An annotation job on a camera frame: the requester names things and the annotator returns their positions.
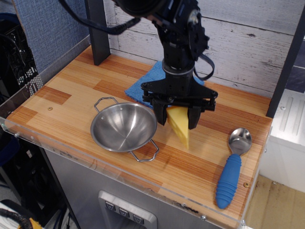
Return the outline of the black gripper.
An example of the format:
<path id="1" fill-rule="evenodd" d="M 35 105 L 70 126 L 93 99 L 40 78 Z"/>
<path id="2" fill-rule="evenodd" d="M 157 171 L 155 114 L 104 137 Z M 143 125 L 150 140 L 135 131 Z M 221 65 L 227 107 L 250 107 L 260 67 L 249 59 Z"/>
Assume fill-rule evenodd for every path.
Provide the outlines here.
<path id="1" fill-rule="evenodd" d="M 143 100 L 153 106 L 156 120 L 165 125 L 168 106 L 188 108 L 188 128 L 197 127 L 201 112 L 213 111 L 218 93 L 197 82 L 192 70 L 179 74 L 167 72 L 165 80 L 141 84 Z"/>

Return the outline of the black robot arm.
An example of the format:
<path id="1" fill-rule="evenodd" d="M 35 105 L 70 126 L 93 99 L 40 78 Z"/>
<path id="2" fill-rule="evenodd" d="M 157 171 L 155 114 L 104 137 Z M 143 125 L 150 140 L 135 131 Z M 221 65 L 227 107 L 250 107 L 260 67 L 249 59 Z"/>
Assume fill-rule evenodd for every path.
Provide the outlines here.
<path id="1" fill-rule="evenodd" d="M 163 46 L 162 68 L 165 78 L 141 84 L 143 100 L 152 105 L 157 122 L 164 125 L 170 105 L 186 107 L 189 129 L 196 128 L 201 113 L 215 110 L 213 91 L 195 78 L 195 62 L 203 59 L 212 68 L 214 62 L 203 54 L 209 37 L 201 24 L 196 0 L 117 0 L 116 4 L 135 18 L 146 18 L 156 27 Z"/>

